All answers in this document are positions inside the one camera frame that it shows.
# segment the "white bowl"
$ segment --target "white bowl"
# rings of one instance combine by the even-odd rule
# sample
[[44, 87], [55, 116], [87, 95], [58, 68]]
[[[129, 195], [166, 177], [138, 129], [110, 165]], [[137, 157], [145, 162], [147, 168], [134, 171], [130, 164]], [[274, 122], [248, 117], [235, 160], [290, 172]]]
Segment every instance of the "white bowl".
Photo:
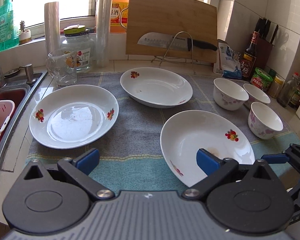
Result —
[[228, 79], [216, 78], [213, 83], [213, 98], [226, 110], [238, 110], [249, 99], [248, 93], [240, 85]]
[[250, 109], [251, 104], [253, 102], [260, 102], [265, 105], [270, 104], [270, 98], [266, 95], [265, 92], [263, 92], [258, 87], [255, 87], [251, 84], [244, 84], [244, 89], [247, 91], [249, 95], [248, 101], [245, 102], [245, 106]]
[[72, 149], [103, 136], [118, 113], [118, 102], [108, 90], [74, 85], [54, 91], [37, 104], [30, 116], [30, 130], [47, 147]]
[[182, 105], [192, 97], [192, 87], [187, 80], [160, 68], [130, 69], [122, 74], [120, 84], [134, 100], [155, 108]]
[[255, 136], [270, 139], [284, 128], [279, 116], [263, 103], [253, 102], [248, 116], [248, 125]]
[[188, 187], [207, 177], [197, 164], [200, 148], [219, 159], [231, 157], [242, 164], [255, 161], [254, 151], [238, 127], [217, 114], [201, 110], [170, 117], [162, 127], [160, 145], [167, 165]]

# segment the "cutting board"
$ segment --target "cutting board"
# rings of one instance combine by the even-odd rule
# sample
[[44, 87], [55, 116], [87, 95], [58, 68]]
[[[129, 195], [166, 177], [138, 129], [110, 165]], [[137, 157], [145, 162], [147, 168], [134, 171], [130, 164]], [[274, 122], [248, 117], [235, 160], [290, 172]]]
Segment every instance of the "cutting board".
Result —
[[[197, 0], [129, 0], [126, 54], [163, 56], [164, 48], [138, 45], [140, 37], [149, 32], [175, 35], [181, 31], [218, 46], [217, 8]], [[216, 55], [194, 47], [196, 60], [215, 63]], [[167, 56], [191, 59], [191, 52], [171, 49]]]

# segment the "bottle label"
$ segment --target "bottle label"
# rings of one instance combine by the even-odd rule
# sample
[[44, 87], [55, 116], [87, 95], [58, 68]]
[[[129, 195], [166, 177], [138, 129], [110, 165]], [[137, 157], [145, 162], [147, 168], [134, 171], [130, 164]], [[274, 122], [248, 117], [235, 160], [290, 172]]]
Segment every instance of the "bottle label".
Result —
[[[121, 26], [120, 25], [120, 12], [124, 9], [127, 8], [129, 3], [127, 2], [115, 2], [112, 3], [111, 7], [111, 22], [110, 26]], [[127, 22], [128, 22], [128, 11], [126, 10], [122, 13], [122, 24], [127, 27]]]
[[0, 16], [0, 43], [14, 38], [13, 11]]
[[240, 61], [240, 68], [242, 76], [249, 77], [253, 69], [256, 57], [253, 57], [249, 54], [244, 54], [243, 59]]
[[90, 62], [90, 51], [91, 48], [82, 49], [78, 51], [77, 55], [77, 67], [85, 67], [89, 65]]
[[259, 33], [258, 32], [253, 32], [252, 38], [251, 38], [251, 43], [257, 44], [258, 37], [259, 37]]

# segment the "glass mug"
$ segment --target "glass mug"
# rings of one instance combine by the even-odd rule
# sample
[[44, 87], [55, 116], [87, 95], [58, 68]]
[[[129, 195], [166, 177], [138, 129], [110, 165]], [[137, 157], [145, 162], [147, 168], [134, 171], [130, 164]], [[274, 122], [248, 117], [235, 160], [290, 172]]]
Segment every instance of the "glass mug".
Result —
[[77, 55], [75, 49], [57, 49], [48, 55], [47, 70], [58, 86], [69, 86], [77, 82]]

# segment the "countertop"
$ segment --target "countertop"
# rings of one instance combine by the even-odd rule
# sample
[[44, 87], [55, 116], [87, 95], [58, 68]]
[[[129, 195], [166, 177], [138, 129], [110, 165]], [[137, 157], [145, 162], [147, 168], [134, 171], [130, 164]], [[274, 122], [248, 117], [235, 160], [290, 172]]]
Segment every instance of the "countertop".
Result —
[[[145, 61], [145, 60], [112, 60], [109, 62], [108, 67], [102, 69], [93, 69], [92, 72], [125, 72], [129, 69], [136, 67], [158, 67], [159, 62]], [[34, 72], [40, 72], [45, 67], [37, 67]], [[163, 62], [161, 68], [173, 71], [181, 74], [193, 74], [191, 64], [175, 64], [169, 62]], [[197, 75], [206, 75], [220, 77], [212, 71], [212, 67], [206, 65], [194, 65], [194, 70]], [[8, 193], [9, 189], [23, 170], [26, 157], [29, 153], [30, 144], [32, 142], [32, 134], [29, 129], [29, 116], [36, 106], [36, 104], [45, 96], [52, 93], [56, 88], [55, 81], [47, 76], [40, 87], [35, 92], [33, 98], [25, 109], [18, 126], [14, 132], [14, 135], [9, 143], [8, 150], [5, 155], [5, 159], [0, 170], [0, 222], [7, 224], [2, 214], [2, 202]], [[295, 115], [295, 110], [290, 108], [281, 107], [275, 99], [271, 98], [271, 107], [274, 108], [283, 119], [290, 125], [290, 127], [297, 133], [300, 138], [300, 120]], [[292, 187], [298, 180], [298, 173], [294, 170], [289, 171], [283, 177], [280, 178], [286, 188]]]

